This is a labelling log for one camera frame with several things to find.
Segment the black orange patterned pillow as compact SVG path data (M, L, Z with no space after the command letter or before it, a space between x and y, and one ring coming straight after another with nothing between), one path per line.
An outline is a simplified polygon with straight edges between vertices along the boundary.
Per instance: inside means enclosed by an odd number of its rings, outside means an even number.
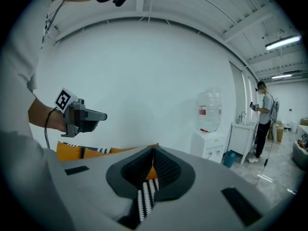
M305 151L308 151L308 135L303 134L298 140L297 144L300 148L302 148Z

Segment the grey bean bag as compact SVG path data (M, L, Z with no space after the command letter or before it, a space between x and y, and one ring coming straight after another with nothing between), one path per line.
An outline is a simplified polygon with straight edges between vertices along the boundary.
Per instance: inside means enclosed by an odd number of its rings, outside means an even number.
M293 143L293 160L304 171L308 171L308 152L295 141Z

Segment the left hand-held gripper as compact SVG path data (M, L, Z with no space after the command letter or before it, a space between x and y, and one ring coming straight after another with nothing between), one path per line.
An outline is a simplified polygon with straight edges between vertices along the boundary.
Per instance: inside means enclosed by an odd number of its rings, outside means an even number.
M62 113L66 138L74 138L80 132L92 132L97 127L99 121L105 121L107 114L85 109L84 100L78 98L69 90L62 88L55 102L56 108Z

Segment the white water dispenser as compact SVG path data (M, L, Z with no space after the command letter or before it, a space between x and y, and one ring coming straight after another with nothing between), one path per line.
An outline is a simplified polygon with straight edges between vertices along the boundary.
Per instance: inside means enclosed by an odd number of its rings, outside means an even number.
M204 159L208 159L217 163L221 163L226 136L217 132L204 133L195 131L192 134L190 154Z

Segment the black white striped throw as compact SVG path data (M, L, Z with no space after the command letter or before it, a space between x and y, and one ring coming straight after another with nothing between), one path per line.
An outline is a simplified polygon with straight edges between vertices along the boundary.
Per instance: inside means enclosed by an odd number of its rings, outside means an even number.
M64 142L65 145L68 146L72 146L72 147L80 147L81 148L81 154L85 153L86 149L92 150L92 151L96 151L102 154L109 154L111 153L111 149L110 148L95 148L95 147L87 147L87 146L81 146L81 145L75 145L75 144L71 144L71 143L66 143Z

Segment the white sink cabinet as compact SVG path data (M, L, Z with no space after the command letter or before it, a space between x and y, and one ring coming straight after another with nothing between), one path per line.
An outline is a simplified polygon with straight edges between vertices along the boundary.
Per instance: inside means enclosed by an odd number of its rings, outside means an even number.
M257 122L243 120L242 123L231 124L231 137L228 145L228 151L236 152L242 156L241 164L250 152L257 133Z

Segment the clear water bottle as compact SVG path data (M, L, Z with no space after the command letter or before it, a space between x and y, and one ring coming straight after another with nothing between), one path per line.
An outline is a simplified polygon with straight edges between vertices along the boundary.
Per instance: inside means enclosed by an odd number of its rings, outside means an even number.
M215 132L220 126L222 113L220 91L220 88L212 87L197 95L200 130L205 133Z

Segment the person's white shirt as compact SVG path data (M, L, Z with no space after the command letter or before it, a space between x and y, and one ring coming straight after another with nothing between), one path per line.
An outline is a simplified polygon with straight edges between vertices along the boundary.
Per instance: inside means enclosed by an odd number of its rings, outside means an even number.
M52 0L32 0L12 26L0 49L0 84L33 95L36 70Z

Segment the black and white patterned pillow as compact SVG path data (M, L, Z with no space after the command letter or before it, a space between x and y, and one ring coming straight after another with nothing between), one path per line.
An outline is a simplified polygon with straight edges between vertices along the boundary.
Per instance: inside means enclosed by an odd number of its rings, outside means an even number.
M158 190L158 179L146 180L138 190L137 204L140 222L143 222L151 213L154 206L154 194Z

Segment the cardboard boxes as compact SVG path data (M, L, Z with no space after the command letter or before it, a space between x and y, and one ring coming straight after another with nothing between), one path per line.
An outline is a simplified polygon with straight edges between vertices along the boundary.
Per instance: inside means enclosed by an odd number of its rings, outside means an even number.
M281 142L282 141L282 136L283 136L283 131L284 131L283 123L282 123L282 121L278 120L275 123L274 133L272 133L272 126L269 128L268 139L269 140L273 140L273 136L272 135L274 134L276 142Z

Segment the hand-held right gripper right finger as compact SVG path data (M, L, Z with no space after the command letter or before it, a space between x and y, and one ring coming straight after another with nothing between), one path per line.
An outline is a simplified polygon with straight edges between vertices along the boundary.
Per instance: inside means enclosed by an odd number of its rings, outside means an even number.
M144 231L239 231L244 223L222 194L235 188L262 216L270 202L253 184L222 164L177 151L165 150L190 164L195 181L180 199L158 202L144 221Z

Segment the teal waste bin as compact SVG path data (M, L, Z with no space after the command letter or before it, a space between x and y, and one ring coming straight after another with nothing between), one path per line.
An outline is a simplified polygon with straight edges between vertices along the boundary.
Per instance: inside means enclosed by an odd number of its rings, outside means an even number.
M231 168L233 163L235 162L237 157L237 153L233 152L233 151L227 151L225 153L225 157L224 157L224 163L223 165L227 168Z

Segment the person's left forearm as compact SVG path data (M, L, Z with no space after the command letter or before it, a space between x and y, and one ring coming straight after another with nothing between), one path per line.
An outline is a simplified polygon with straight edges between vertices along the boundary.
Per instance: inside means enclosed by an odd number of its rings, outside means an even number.
M55 129L61 132L66 132L63 115L60 111L53 111L53 108L44 105L37 97L31 104L28 110L29 123L44 128L47 118L47 128Z

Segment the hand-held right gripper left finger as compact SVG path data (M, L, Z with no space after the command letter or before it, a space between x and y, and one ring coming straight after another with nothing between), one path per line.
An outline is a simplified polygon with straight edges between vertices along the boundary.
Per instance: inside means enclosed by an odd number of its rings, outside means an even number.
M61 162L68 188L61 196L77 231L154 231L140 220L138 191L153 165L153 147Z

